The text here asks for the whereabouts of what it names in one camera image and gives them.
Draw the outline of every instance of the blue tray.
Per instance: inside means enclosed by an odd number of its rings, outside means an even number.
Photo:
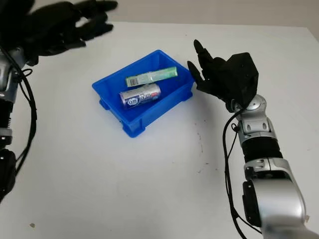
[[[178,76],[156,82],[161,90],[161,96],[158,100],[129,110],[124,109],[119,92],[140,87],[128,88],[125,82],[126,77],[172,66],[176,66]],[[181,101],[189,99],[192,96],[193,83],[194,79],[185,67],[164,52],[157,50],[122,70],[95,82],[92,87],[101,97],[100,104],[116,116],[123,124],[123,130],[130,137],[136,137],[145,130],[146,126],[165,112]]]

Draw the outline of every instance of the white table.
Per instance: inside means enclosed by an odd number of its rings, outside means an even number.
[[[260,73],[258,92],[307,204],[308,227],[319,233],[313,181],[319,167],[319,43],[310,32],[116,22],[112,34],[85,49],[41,58],[29,77],[38,131],[14,190],[0,206],[1,238],[239,238],[224,185],[221,135],[230,117],[224,104],[193,89],[191,99],[132,139],[91,88],[156,49],[185,66],[187,60],[198,65],[195,38],[213,56],[251,53]],[[11,149],[17,154],[26,144],[29,118],[19,93],[12,114]],[[229,145],[232,139],[229,130]],[[239,142],[230,161],[235,205],[244,215]],[[242,229],[248,238],[260,238]]]

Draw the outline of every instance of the white wall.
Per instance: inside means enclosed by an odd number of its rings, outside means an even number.
[[[58,0],[36,0],[43,6]],[[319,0],[119,0],[112,21],[305,26],[319,39]]]

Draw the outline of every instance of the silver robot arm segment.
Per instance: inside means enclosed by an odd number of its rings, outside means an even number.
[[[235,104],[233,110],[240,107]],[[305,226],[303,196],[265,110],[266,100],[256,95],[237,117],[246,162],[243,203],[247,221],[260,227],[265,239],[319,239]]]

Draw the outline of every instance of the silver can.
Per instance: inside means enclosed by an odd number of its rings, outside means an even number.
[[[160,87],[157,84],[144,85],[134,90],[120,92],[120,97],[124,108],[130,109],[157,100],[160,97]]]

